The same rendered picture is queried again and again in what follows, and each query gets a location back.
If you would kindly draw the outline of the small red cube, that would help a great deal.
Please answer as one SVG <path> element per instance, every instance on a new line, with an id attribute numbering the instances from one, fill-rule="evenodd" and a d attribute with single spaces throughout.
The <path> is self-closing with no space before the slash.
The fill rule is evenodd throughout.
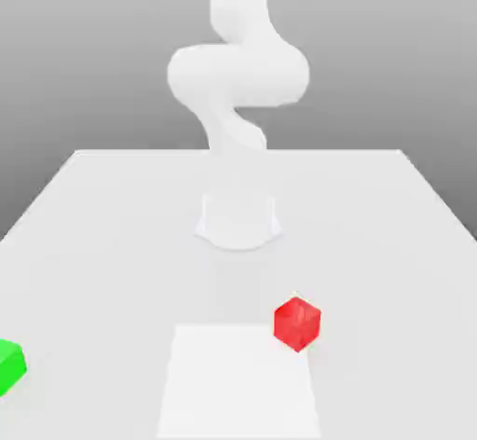
<path id="1" fill-rule="evenodd" d="M 321 310 L 293 296 L 274 312 L 273 334 L 295 352 L 300 352 L 320 335 Z"/>

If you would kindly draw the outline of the small green cube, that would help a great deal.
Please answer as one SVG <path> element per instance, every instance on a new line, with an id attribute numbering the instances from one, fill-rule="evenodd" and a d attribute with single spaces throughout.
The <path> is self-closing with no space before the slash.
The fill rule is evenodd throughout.
<path id="1" fill-rule="evenodd" d="M 27 372 L 20 344 L 0 339 L 0 397 L 4 396 Z"/>

